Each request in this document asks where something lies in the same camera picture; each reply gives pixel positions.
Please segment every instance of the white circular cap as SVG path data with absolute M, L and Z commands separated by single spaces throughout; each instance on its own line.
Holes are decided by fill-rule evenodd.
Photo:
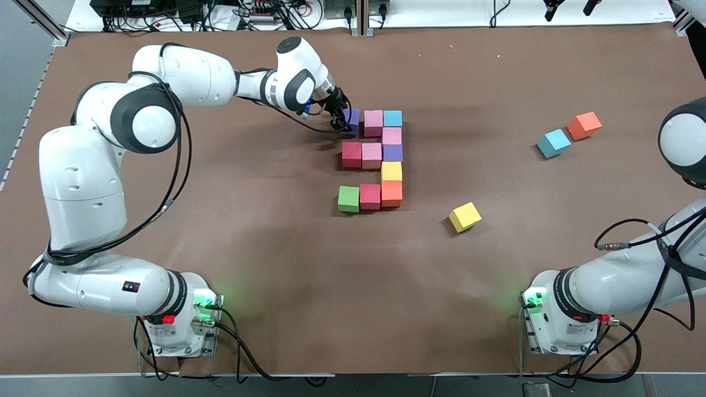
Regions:
M 683 113 L 669 119 L 659 135 L 659 148 L 670 163 L 688 167 L 706 156 L 706 122 Z
M 169 144 L 177 132 L 174 116 L 161 106 L 147 106 L 138 110 L 133 118 L 133 134 L 140 143 L 150 148 Z
M 307 78 L 297 90 L 297 102 L 306 103 L 313 93 L 313 80 Z

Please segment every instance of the gray floor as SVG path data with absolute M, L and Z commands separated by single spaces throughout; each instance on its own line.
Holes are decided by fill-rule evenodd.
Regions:
M 39 3 L 60 23 L 71 11 L 73 0 L 43 0 Z M 4 173 L 34 98 L 37 85 L 51 54 L 51 39 L 12 2 L 0 1 L 0 174 Z M 659 375 L 655 384 L 662 397 L 706 395 L 706 375 Z M 233 389 L 219 389 L 232 385 L 228 378 L 215 384 L 207 381 L 169 379 L 164 383 L 139 377 L 25 377 L 0 378 L 0 396 L 200 396 L 212 397 L 239 394 L 248 397 L 265 396 L 366 396 L 366 397 L 424 397 L 431 395 L 429 377 L 404 375 L 340 376 L 330 379 L 321 389 L 311 389 L 303 380 L 293 379 L 272 383 L 249 379 Z M 435 396 L 497 396 L 522 395 L 525 381 L 507 377 L 441 377 L 435 387 Z M 600 385 L 580 382 L 566 391 L 551 385 L 554 396 L 644 397 L 640 377 L 621 384 Z

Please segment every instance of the brown table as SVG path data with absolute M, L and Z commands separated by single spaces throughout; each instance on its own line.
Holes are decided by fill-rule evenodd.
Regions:
M 706 93 L 687 39 L 669 24 L 301 34 L 355 107 L 404 111 L 402 207 L 339 213 L 339 185 L 379 174 L 341 170 L 331 136 L 233 99 L 187 108 L 195 138 L 187 189 L 117 249 L 204 276 L 269 372 L 516 372 L 517 294 L 535 274 L 598 257 L 593 239 L 616 220 L 658 222 L 700 195 L 657 150 L 662 118 Z M 43 307 L 20 283 L 49 236 L 37 172 L 42 134 L 67 125 L 86 85 L 124 81 L 143 45 L 180 42 L 252 69 L 276 65 L 288 35 L 80 34 L 56 50 L 0 194 L 0 372 L 137 370 L 128 319 Z M 603 129 L 543 159 L 534 146 L 542 134 L 588 111 Z M 125 159 L 133 225 L 155 207 L 172 162 L 173 152 Z M 468 201 L 484 220 L 457 235 L 446 217 Z M 642 232 L 626 227 L 614 239 Z M 703 319 L 706 305 L 697 309 Z M 684 306 L 675 312 L 686 315 Z M 693 348 L 705 333 L 651 316 L 640 332 L 640 370 L 706 371 Z M 602 371 L 625 369 L 631 352 L 619 350 Z M 527 361 L 533 370 L 565 362 Z M 234 368 L 229 340 L 217 357 L 182 367 Z

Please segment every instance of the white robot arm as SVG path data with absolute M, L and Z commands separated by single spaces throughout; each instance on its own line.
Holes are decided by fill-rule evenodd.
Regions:
M 664 120 L 659 149 L 689 185 L 706 189 L 706 97 Z M 706 198 L 585 265 L 540 273 L 523 292 L 533 352 L 583 354 L 601 314 L 629 314 L 706 295 Z
M 119 237 L 127 224 L 121 161 L 127 151 L 155 154 L 181 145 L 182 106 L 224 105 L 234 95 L 293 112 L 320 103 L 332 114 L 332 125 L 347 127 L 342 118 L 347 100 L 311 45 L 292 37 L 280 44 L 277 56 L 277 69 L 244 73 L 198 49 L 151 45 L 136 53 L 126 83 L 87 87 L 72 125 L 48 132 L 40 142 L 51 239 L 23 278 L 32 297 L 53 306 L 143 317 L 157 355 L 215 354 L 213 321 L 220 312 L 214 308 L 222 297 L 194 273 L 110 251 L 154 222 L 181 191 L 170 189 L 151 219 Z

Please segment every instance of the toy block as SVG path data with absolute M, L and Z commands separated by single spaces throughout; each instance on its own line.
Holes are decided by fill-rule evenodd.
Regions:
M 383 145 L 383 161 L 402 161 L 402 145 Z
M 363 170 L 379 170 L 383 162 L 382 143 L 363 143 Z
M 380 185 L 360 185 L 360 209 L 379 210 L 381 204 Z
M 598 131 L 603 124 L 598 120 L 598 117 L 594 112 L 579 114 L 571 120 L 571 123 L 566 126 L 569 131 L 571 138 L 574 141 L 579 139 L 588 138 L 593 135 L 594 132 Z
M 380 138 L 383 135 L 383 124 L 385 122 L 383 111 L 366 110 L 363 115 L 365 117 L 363 135 L 366 138 Z
M 349 124 L 350 131 L 341 131 L 342 135 L 358 136 L 360 109 L 343 109 L 343 119 Z
M 338 210 L 345 213 L 360 212 L 360 188 L 341 186 L 338 188 Z
M 448 218 L 451 220 L 451 223 L 457 233 L 461 233 L 469 227 L 477 224 L 482 219 L 481 214 L 478 213 L 478 210 L 473 203 L 468 203 L 464 206 L 456 208 L 451 211 Z
M 569 138 L 566 138 L 564 131 L 560 129 L 544 134 L 537 146 L 546 158 L 561 154 L 571 145 Z
M 363 167 L 363 145 L 360 142 L 344 142 L 342 149 L 341 159 L 343 160 L 343 167 Z
M 383 181 L 380 186 L 380 207 L 399 207 L 402 205 L 402 181 Z
M 402 163 L 399 161 L 383 161 L 380 174 L 383 181 L 401 181 Z
M 402 127 L 383 127 L 383 145 L 402 145 Z
M 401 127 L 402 126 L 402 110 L 386 110 L 383 113 L 383 126 L 386 127 Z

